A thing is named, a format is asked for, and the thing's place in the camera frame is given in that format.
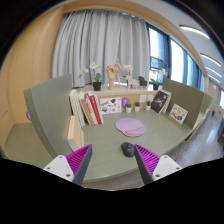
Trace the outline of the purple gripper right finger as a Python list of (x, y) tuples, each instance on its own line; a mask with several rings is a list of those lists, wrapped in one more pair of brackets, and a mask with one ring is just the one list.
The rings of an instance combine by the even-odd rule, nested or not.
[(140, 145), (135, 145), (134, 155), (145, 185), (182, 169), (168, 155), (159, 156)]

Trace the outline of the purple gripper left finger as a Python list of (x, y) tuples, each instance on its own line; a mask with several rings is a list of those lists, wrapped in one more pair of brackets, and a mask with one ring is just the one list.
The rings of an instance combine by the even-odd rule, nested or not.
[(68, 156), (58, 155), (44, 170), (81, 186), (91, 157), (92, 145), (89, 144)]

